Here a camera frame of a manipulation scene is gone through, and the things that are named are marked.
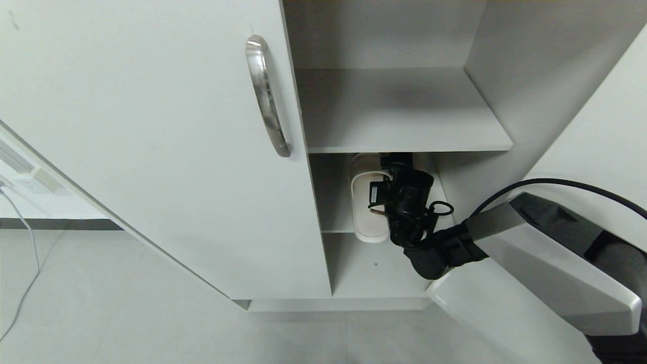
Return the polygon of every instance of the white cabinet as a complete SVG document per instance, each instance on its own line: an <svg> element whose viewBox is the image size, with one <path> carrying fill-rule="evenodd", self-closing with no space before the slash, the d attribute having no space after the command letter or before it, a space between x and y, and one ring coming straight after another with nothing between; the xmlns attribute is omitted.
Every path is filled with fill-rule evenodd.
<svg viewBox="0 0 647 364"><path fill-rule="evenodd" d="M5 1L0 119L112 214L233 299L331 295L274 1ZM245 58L269 45L292 155Z"/></svg>
<svg viewBox="0 0 647 364"><path fill-rule="evenodd" d="M251 311L424 307L401 249L353 234L350 156L415 152L459 221L530 169L647 22L644 2L2 6L6 127ZM253 34L289 158L252 88Z"/></svg>

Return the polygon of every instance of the electrical outlet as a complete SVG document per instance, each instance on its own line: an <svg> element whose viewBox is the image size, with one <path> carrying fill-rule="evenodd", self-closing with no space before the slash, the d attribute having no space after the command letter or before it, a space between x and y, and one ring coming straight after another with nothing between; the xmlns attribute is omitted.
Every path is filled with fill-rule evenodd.
<svg viewBox="0 0 647 364"><path fill-rule="evenodd" d="M61 185L41 168L28 174L16 174L14 181L35 194L53 194Z"/></svg>

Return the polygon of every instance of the white cord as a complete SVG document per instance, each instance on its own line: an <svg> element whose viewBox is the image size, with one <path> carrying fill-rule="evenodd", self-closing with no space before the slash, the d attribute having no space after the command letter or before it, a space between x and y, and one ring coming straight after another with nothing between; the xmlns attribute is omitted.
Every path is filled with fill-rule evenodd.
<svg viewBox="0 0 647 364"><path fill-rule="evenodd" d="M34 275L34 279L32 279L32 282L29 284L29 287L25 290L25 293L23 294L22 298L20 298L20 303L18 304L18 309L16 309L16 315L14 316L14 320L11 322L11 325L9 326L8 329L6 329L5 333L0 337L0 343L2 340L5 338L7 334L9 334L9 331L14 327L16 324L16 321L18 320L18 316L20 316L20 310L23 308L23 302L25 301L25 297L27 297L27 293L29 293L29 290L31 290L32 286L34 285L34 282L40 275L40 262L38 260L38 252L36 251L36 239L34 238L34 231L32 230L32 227L27 223L23 215L18 211L18 208L16 207L16 204L5 194L3 191L2 187L0 187L0 195L4 196L7 201L9 201L9 204L14 208L16 214L18 214L18 217L20 217L20 221L22 221L25 226L27 227L27 230L29 230L29 235L32 237L32 245L34 246L34 256L36 257L36 275Z"/></svg>

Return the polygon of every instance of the cable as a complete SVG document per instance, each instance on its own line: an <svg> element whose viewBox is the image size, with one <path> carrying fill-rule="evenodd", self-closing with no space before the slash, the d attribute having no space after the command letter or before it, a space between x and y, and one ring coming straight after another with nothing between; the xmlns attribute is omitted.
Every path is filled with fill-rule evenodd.
<svg viewBox="0 0 647 364"><path fill-rule="evenodd" d="M20 221L22 221L25 224L25 226L27 227L27 230L29 230L29 235L31 235L31 237L32 237L32 245L34 246L34 256L36 257L36 275L34 275L34 278L32 279L32 282L29 284L29 287L27 287L27 289L23 293L22 298L20 298L20 303L18 303L18 308L16 309L16 314L14 316L14 320L11 322L11 325L9 325L9 328L6 329L6 331L2 335L2 337L0 337L0 343L2 343L2 340L5 338L5 336L7 334L9 334L9 331L11 331L11 329L16 324L16 321L18 320L18 316L20 316L20 311L23 308L23 303L25 301L25 297L27 297L27 294L29 293L29 290L32 289L32 286L34 285L34 282L36 281L36 279L40 275L41 268L40 268L40 261L38 260L38 252L36 251L36 239L34 238L34 231L32 230L32 227L27 223L27 221L25 220L23 215L20 213L20 211L18 211L18 208L16 207L16 204L9 198L9 196L7 196L5 194L4 190L1 187L0 187L0 195L4 196L6 198L6 200L9 201L9 204L11 204L11 206L14 208L16 214L20 218Z"/></svg>
<svg viewBox="0 0 647 364"><path fill-rule="evenodd" d="M510 192L511 190L514 190L515 188L519 188L522 186L527 186L527 185L536 185L536 184L549 184L549 185L562 185L562 186L570 186L570 187L575 187L579 188L582 190L590 191L593 192L594 194L598 194L600 196L604 196L608 199L612 199L613 201L616 201L617 203L620 203L629 209L633 210L636 212L638 215L642 216L643 218L647 219L647 210L644 208L638 206L638 204L631 202L630 200L616 195L613 192L609 192L607 190L604 190L603 188L596 187L596 186L591 186L587 185L586 183L582 182L575 182L575 181L570 181L568 179L558 179L558 178L534 178L534 179L526 179L525 181L520 181L517 183L513 183L509 185L508 187L504 188L503 190L500 190L499 192L495 193L490 197L489 199L486 199L479 207L476 208L476 210L470 215L470 217L479 214L483 209L485 209L488 205L490 205L492 202L494 202L496 199L499 197L505 195L506 193Z"/></svg>

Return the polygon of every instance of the baseboard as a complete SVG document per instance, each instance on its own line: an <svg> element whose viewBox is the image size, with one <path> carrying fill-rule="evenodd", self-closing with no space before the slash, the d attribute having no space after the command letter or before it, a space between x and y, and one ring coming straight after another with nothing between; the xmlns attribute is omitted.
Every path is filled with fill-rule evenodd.
<svg viewBox="0 0 647 364"><path fill-rule="evenodd" d="M69 220L69 219L26 219L33 230L123 230L109 219ZM20 219L0 218L0 229L27 229Z"/></svg>

